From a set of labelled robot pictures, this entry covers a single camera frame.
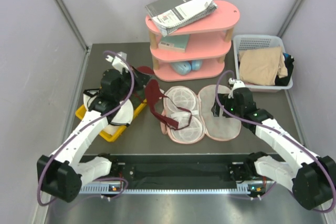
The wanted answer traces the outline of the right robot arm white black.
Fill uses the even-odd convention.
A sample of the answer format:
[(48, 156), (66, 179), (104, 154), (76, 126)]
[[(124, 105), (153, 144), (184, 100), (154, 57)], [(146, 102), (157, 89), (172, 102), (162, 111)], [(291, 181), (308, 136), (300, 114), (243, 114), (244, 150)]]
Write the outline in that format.
[(253, 135), (268, 144), (282, 159), (252, 153), (245, 161), (245, 174), (252, 180), (265, 176), (282, 185), (306, 210), (329, 213), (335, 209), (335, 160), (310, 151), (265, 109), (259, 109), (252, 92), (235, 84), (225, 93), (215, 86), (214, 117), (224, 116), (241, 122)]

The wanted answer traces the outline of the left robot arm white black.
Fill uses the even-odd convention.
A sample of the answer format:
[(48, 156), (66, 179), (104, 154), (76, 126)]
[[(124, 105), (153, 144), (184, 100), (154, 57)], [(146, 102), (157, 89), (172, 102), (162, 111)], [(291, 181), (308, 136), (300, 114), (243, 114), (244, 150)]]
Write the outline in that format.
[(84, 90), (86, 112), (81, 122), (61, 146), (37, 161), (38, 194), (45, 192), (72, 202), (81, 188), (94, 180), (117, 178), (119, 168), (108, 156), (98, 155), (86, 163), (81, 159), (101, 132), (115, 135), (131, 124), (137, 109), (131, 98), (139, 96), (150, 79), (139, 69), (112, 68), (103, 73), (98, 88)]

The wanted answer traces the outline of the maroon red bra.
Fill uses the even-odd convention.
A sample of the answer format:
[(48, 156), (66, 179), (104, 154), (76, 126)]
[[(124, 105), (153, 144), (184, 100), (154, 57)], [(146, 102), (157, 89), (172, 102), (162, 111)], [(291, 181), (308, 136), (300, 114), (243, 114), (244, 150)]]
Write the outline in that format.
[(144, 88), (144, 94), (146, 98), (147, 105), (150, 108), (151, 113), (161, 122), (163, 123), (166, 127), (168, 127), (171, 130), (182, 130), (186, 127), (188, 127), (191, 123), (192, 119), (192, 113), (190, 110), (186, 108), (182, 108), (174, 104), (177, 109), (179, 109), (181, 112), (186, 112), (188, 117), (188, 122), (187, 125), (184, 127), (179, 127), (179, 122), (172, 119), (168, 118), (165, 115), (158, 114), (155, 105), (158, 103), (159, 99), (169, 99), (171, 102), (173, 102), (168, 96), (166, 96), (164, 93), (160, 91), (159, 83), (156, 80), (150, 80), (146, 87)]

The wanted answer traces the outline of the floral mesh laundry bag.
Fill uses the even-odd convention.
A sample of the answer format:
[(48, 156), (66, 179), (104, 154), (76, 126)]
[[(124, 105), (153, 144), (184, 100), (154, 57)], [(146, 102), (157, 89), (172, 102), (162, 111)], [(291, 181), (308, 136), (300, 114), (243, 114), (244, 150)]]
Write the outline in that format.
[(223, 116), (215, 117), (216, 85), (203, 87), (199, 93), (184, 86), (174, 86), (164, 94), (162, 115), (178, 123), (177, 129), (161, 123), (163, 134), (179, 144), (194, 144), (204, 136), (216, 141), (229, 141), (236, 138), (241, 129), (241, 121)]

